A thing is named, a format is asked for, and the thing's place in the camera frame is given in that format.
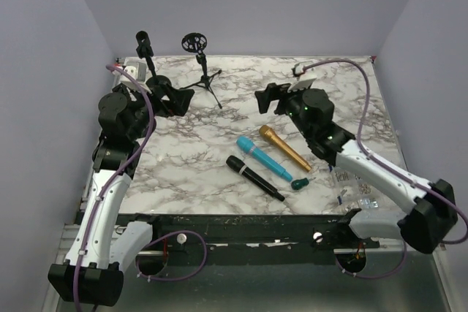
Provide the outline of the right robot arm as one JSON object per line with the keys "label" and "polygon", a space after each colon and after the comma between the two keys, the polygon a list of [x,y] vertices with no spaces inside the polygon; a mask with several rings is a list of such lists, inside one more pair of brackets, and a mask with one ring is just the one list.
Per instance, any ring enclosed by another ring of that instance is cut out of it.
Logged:
{"label": "right robot arm", "polygon": [[336,230],[338,242],[351,248],[370,237],[401,239],[415,250],[430,254],[457,222],[453,187],[404,171],[361,145],[354,134],[333,122],[334,105],[312,81],[291,85],[270,83],[255,98],[261,114],[277,102],[275,114],[288,115],[311,152],[334,167],[358,176],[390,198],[397,211],[353,213]]}

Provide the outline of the gold microphone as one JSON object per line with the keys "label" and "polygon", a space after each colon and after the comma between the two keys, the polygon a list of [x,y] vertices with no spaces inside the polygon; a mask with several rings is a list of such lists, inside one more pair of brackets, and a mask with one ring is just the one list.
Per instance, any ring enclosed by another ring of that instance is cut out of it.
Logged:
{"label": "gold microphone", "polygon": [[291,161],[295,162],[302,170],[306,172],[312,171],[312,166],[298,152],[290,147],[276,132],[267,125],[259,128],[259,135],[269,144],[280,150]]}

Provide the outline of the black microphone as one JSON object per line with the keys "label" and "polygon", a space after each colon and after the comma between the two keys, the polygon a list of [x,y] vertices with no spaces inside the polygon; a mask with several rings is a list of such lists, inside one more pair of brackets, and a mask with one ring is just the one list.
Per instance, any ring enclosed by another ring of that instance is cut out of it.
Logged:
{"label": "black microphone", "polygon": [[244,177],[256,187],[261,189],[263,192],[268,194],[270,197],[279,200],[280,202],[285,201],[285,197],[279,193],[278,189],[271,185],[267,180],[258,175],[255,171],[250,169],[242,160],[234,155],[230,155],[226,159],[226,165],[235,173]]}

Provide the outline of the blue microphone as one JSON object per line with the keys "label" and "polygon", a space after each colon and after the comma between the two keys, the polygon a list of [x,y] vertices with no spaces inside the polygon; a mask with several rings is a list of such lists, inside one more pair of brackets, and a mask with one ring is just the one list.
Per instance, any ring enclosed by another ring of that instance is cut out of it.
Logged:
{"label": "blue microphone", "polygon": [[273,160],[267,153],[258,148],[248,137],[240,136],[236,140],[237,146],[247,155],[250,155],[261,163],[264,167],[268,168],[275,175],[278,175],[281,179],[292,182],[292,175],[286,171],[285,168],[277,161]]}

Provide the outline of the black tripod mic stand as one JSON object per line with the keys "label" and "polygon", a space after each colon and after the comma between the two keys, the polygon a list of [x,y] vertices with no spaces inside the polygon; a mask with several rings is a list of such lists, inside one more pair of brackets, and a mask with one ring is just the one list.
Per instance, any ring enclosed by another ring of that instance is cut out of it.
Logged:
{"label": "black tripod mic stand", "polygon": [[205,35],[197,32],[192,32],[186,34],[183,39],[181,40],[182,48],[188,53],[194,53],[197,63],[201,66],[202,75],[200,79],[196,83],[192,83],[183,87],[183,89],[189,89],[192,87],[203,88],[207,92],[211,93],[216,100],[216,103],[219,109],[222,109],[222,105],[216,97],[216,94],[213,92],[211,88],[211,84],[213,79],[222,73],[222,70],[219,69],[217,72],[213,73],[212,75],[208,75],[208,66],[207,66],[207,59],[204,53],[208,45],[208,40]]}

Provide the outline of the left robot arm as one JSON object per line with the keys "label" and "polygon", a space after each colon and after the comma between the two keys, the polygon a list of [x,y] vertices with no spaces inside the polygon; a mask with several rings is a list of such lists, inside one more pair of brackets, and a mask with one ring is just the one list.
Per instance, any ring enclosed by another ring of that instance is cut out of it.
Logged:
{"label": "left robot arm", "polygon": [[115,305],[124,273],[138,252],[161,244],[161,230],[145,221],[131,222],[117,239],[113,234],[140,154],[156,128],[156,118],[185,115],[194,93],[192,89],[176,89],[167,77],[157,75],[145,88],[121,83],[100,99],[98,122],[102,131],[92,155],[86,210],[63,263],[51,265],[48,272],[48,280],[62,300]]}

